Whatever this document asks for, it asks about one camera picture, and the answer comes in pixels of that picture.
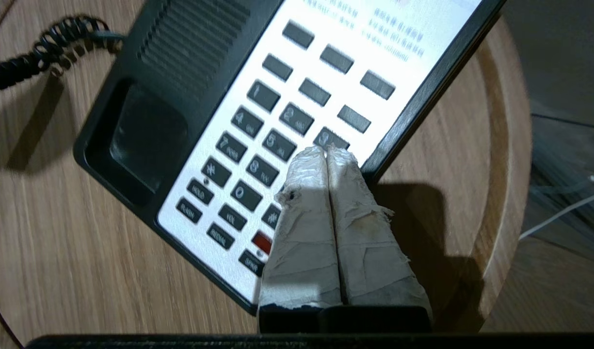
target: black cord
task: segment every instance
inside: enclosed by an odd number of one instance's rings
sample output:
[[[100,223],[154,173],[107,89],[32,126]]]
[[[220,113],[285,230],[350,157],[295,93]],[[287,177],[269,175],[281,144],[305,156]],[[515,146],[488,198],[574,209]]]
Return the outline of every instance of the black cord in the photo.
[[[47,71],[52,64],[60,64],[65,59],[65,49],[78,40],[89,40],[96,47],[112,51],[124,38],[109,31],[108,25],[98,18],[66,17],[42,33],[30,53],[0,63],[0,90]]]
[[[571,125],[576,125],[576,126],[585,126],[585,127],[589,127],[589,128],[594,128],[594,125],[591,125],[591,124],[586,124],[586,123],[583,123],[583,122],[572,121],[572,120],[560,119],[559,117],[552,117],[552,116],[548,116],[548,115],[542,115],[542,114],[539,114],[539,113],[532,113],[531,115],[533,117],[538,117],[540,119],[547,119],[547,120],[564,122],[566,124],[571,124]]]

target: black telephone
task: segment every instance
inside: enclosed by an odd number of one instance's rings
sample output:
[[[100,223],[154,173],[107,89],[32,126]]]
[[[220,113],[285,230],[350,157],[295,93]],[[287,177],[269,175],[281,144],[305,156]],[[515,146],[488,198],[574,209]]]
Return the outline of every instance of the black telephone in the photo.
[[[295,153],[383,174],[501,0],[149,0],[75,159],[255,312]]]

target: wooden table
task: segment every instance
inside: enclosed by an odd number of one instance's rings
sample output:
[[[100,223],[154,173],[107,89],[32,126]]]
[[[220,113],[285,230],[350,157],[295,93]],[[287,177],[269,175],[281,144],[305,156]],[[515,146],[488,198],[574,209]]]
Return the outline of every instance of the wooden table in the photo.
[[[0,60],[66,14],[117,32],[143,0],[0,0]],[[48,333],[253,333],[255,318],[126,210],[71,146],[113,62],[0,92],[0,313],[22,343]],[[530,111],[499,20],[374,188],[443,331],[475,331],[505,281],[530,174]]]

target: floor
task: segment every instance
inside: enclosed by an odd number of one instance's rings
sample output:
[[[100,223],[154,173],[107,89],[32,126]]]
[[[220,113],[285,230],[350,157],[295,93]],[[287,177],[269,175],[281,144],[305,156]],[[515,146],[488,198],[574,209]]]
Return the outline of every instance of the floor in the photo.
[[[594,332],[594,261],[528,237],[483,332]]]

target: number button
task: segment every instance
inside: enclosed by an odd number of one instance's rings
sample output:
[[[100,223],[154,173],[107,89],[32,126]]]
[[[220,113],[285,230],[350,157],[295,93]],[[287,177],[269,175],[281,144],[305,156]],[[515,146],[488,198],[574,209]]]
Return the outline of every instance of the number button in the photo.
[[[321,53],[321,60],[327,62],[330,66],[341,71],[343,74],[348,72],[353,66],[353,60],[346,57],[343,53],[337,51],[334,47],[328,45]]]
[[[279,174],[278,170],[257,155],[254,157],[250,165],[247,166],[247,172],[267,187],[270,187],[273,184],[275,177]]]
[[[247,147],[242,145],[241,142],[237,141],[228,132],[219,138],[219,142],[215,146],[220,152],[224,153],[225,156],[229,157],[235,163],[239,163],[243,154],[247,150]]]
[[[279,93],[268,88],[259,80],[256,80],[247,93],[247,97],[256,102],[257,105],[265,108],[268,112],[271,112],[279,100]]]
[[[300,135],[305,135],[310,129],[312,122],[314,122],[314,119],[301,109],[297,108],[294,104],[289,103],[286,106],[286,109],[284,109],[281,117],[279,117],[279,121],[284,122],[284,124],[297,131]]]
[[[326,127],[323,127],[319,135],[316,136],[314,139],[314,144],[322,146],[325,149],[332,144],[334,144],[337,148],[343,149],[348,148],[350,145],[347,141],[344,141]]]
[[[257,205],[260,203],[262,196],[253,190],[250,186],[246,185],[243,181],[239,181],[234,187],[231,194],[232,197],[237,199],[241,205],[253,212]]]
[[[366,130],[368,130],[368,126],[370,126],[370,120],[361,116],[360,113],[352,110],[351,108],[348,108],[348,106],[343,106],[339,113],[337,113],[337,117],[346,121],[347,124],[361,133],[366,132]]]
[[[247,220],[243,216],[238,214],[234,208],[228,205],[224,205],[221,210],[219,210],[219,217],[222,217],[224,221],[228,222],[228,224],[230,224],[239,232],[245,223],[247,223]]]
[[[239,108],[237,113],[232,117],[232,124],[252,138],[256,137],[263,123],[262,120],[255,117],[254,114],[243,107]]]
[[[283,161],[288,161],[297,148],[296,145],[275,130],[271,130],[269,135],[266,136],[266,139],[263,141],[263,147],[270,150],[270,152],[274,153],[275,156]]]
[[[314,40],[314,34],[306,31],[306,29],[292,21],[286,25],[282,31],[282,35],[305,49],[310,47],[312,40]]]

